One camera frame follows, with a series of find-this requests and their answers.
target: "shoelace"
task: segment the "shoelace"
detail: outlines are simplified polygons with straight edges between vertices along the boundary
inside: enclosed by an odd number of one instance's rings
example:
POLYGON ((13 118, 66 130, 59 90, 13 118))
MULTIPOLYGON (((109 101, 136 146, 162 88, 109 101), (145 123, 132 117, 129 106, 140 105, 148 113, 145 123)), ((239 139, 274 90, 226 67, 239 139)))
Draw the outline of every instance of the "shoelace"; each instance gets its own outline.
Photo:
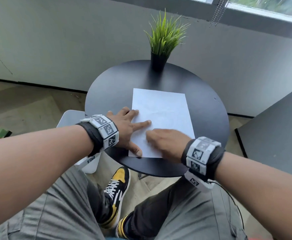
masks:
POLYGON ((111 179, 106 189, 104 190, 105 193, 109 194, 112 200, 114 199, 114 194, 115 194, 118 184, 119 184, 119 181, 111 179))

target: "black pot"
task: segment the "black pot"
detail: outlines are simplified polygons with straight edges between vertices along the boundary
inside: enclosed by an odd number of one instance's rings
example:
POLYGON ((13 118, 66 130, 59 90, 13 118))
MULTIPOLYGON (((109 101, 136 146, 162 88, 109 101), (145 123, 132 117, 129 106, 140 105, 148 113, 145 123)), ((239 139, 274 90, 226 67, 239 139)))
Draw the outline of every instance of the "black pot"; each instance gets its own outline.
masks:
POLYGON ((151 52, 150 66, 155 72, 162 72, 169 56, 159 56, 151 52))

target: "gray pants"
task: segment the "gray pants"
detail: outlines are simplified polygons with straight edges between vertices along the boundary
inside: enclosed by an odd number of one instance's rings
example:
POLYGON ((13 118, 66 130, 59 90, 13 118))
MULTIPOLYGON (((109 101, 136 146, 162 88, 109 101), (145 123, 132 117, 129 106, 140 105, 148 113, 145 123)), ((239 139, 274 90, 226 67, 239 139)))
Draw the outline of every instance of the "gray pants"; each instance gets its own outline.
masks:
MULTIPOLYGON (((3 239, 104 239, 109 214, 103 190, 71 167, 43 195, 0 225, 3 239)), ((130 229, 156 239, 246 239, 236 206, 215 185, 202 193, 184 178, 136 206, 130 229)))

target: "tabletop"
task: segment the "tabletop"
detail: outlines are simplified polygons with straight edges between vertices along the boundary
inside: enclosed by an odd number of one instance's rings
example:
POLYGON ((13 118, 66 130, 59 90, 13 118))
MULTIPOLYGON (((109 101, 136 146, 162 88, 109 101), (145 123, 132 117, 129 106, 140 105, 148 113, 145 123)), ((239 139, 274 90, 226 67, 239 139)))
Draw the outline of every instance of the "tabletop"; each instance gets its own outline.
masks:
MULTIPOLYGON (((85 102, 86 116, 114 114, 132 108, 134 88, 184 93, 195 137, 206 136, 224 147, 229 136, 226 109, 217 93, 188 70, 167 63, 162 73, 150 68, 150 60, 135 60, 111 67, 92 83, 85 102)), ((187 168, 163 158, 128 157, 128 151, 116 147, 106 153, 120 164, 139 173, 156 177, 179 177, 187 168)))

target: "table leg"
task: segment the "table leg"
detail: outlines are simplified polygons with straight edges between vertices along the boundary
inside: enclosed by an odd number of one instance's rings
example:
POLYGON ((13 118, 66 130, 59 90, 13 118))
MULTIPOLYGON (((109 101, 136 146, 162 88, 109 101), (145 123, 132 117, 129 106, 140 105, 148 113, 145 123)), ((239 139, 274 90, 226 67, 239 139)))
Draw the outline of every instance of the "table leg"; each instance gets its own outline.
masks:
POLYGON ((141 173, 138 173, 138 179, 141 180, 145 177, 147 177, 148 175, 142 175, 141 173))

